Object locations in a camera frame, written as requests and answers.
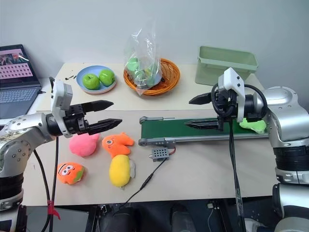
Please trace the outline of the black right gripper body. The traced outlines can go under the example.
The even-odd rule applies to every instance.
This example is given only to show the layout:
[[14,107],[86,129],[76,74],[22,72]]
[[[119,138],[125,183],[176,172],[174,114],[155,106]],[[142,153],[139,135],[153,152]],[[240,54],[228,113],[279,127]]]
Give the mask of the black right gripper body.
[[211,90],[211,102],[218,116],[223,118],[237,117],[237,94],[234,90],[219,92],[218,84]]

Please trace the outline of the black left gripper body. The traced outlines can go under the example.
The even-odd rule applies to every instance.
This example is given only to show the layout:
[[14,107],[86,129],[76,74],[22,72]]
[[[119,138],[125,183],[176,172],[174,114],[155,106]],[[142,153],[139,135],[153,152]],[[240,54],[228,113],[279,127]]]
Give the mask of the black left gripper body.
[[89,123],[84,116],[89,112],[90,103],[71,105],[65,111],[64,123],[70,134],[84,134],[89,132]]

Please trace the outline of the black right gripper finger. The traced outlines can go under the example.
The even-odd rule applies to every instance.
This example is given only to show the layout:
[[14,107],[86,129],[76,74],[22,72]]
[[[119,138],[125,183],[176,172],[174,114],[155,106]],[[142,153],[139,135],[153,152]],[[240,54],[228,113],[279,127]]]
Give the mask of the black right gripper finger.
[[193,97],[190,101],[189,104],[195,104],[195,105],[203,105],[203,104],[208,104],[212,102],[211,100],[211,93],[204,93],[197,95]]
[[224,122],[217,118],[192,119],[184,123],[186,126],[199,130],[224,130]]

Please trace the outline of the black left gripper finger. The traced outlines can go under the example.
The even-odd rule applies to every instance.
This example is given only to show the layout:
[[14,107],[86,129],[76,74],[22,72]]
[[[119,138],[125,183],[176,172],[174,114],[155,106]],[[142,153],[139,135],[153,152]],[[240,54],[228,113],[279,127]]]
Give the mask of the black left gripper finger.
[[122,122],[121,119],[108,118],[97,123],[88,125],[87,133],[89,135],[101,133],[117,127]]
[[88,112],[102,111],[102,110],[109,108],[112,105],[113,105],[113,102],[105,101],[105,100],[91,101],[91,102],[86,102],[86,103],[81,104],[83,112],[85,114]]

